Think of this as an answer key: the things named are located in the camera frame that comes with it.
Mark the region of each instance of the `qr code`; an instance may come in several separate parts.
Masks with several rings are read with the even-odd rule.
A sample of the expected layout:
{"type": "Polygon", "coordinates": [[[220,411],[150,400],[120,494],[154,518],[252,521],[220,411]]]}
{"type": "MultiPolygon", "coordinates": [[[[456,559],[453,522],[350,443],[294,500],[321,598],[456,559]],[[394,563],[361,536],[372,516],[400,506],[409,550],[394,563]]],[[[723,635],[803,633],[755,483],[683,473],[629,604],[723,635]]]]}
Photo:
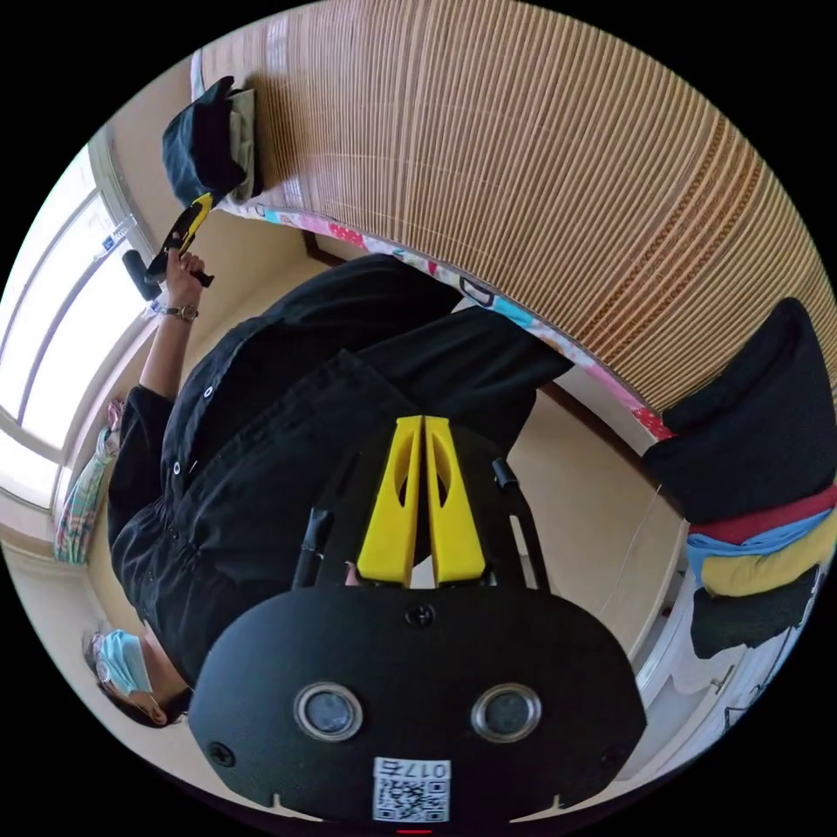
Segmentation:
{"type": "Polygon", "coordinates": [[[375,759],[372,818],[383,822],[447,822],[451,763],[375,759]]]}

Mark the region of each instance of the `wristwatch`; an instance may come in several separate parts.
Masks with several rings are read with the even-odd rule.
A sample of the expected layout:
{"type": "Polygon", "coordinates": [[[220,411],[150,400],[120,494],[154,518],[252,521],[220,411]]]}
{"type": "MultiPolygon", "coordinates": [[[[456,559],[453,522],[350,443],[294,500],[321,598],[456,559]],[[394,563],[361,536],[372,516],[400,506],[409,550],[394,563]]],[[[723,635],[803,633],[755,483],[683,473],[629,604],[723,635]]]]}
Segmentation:
{"type": "Polygon", "coordinates": [[[163,308],[160,310],[162,316],[178,316],[181,320],[191,323],[197,316],[198,310],[193,305],[183,305],[180,308],[163,308]]]}

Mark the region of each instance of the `camera lens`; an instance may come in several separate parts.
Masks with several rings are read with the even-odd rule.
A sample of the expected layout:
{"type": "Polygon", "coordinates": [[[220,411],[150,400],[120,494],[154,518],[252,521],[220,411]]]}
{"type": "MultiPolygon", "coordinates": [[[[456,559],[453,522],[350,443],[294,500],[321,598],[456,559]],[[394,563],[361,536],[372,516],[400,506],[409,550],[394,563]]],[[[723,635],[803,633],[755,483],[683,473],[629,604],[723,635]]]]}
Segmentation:
{"type": "Polygon", "coordinates": [[[345,741],[363,723],[357,698],[336,683],[314,683],[296,696],[294,718],[304,732],[320,741],[345,741]]]}
{"type": "Polygon", "coordinates": [[[471,725],[493,744],[525,738],[541,720],[541,701],[527,686],[506,683],[489,689],[473,705],[471,725]]]}

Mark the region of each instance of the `blue face mask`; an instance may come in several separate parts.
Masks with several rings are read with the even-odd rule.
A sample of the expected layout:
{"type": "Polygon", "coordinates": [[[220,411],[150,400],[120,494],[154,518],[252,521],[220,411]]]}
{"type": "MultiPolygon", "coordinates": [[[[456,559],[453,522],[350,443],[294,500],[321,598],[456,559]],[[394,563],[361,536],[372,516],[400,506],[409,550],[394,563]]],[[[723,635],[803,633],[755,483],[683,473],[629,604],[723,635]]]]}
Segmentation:
{"type": "Polygon", "coordinates": [[[140,639],[124,630],[102,637],[96,652],[96,673],[102,683],[112,683],[126,697],[132,691],[151,692],[140,639]]]}

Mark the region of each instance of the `black pants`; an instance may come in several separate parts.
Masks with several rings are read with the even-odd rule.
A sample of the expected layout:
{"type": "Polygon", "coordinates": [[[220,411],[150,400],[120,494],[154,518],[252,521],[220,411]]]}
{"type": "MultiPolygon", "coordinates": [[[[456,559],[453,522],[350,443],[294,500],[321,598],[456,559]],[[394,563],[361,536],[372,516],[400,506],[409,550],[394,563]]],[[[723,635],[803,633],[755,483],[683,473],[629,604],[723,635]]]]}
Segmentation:
{"type": "Polygon", "coordinates": [[[538,387],[572,363],[500,314],[452,314],[461,299],[392,256],[369,255],[315,276],[269,311],[304,338],[299,351],[310,369],[352,351],[426,414],[465,425],[508,453],[538,387]]]}

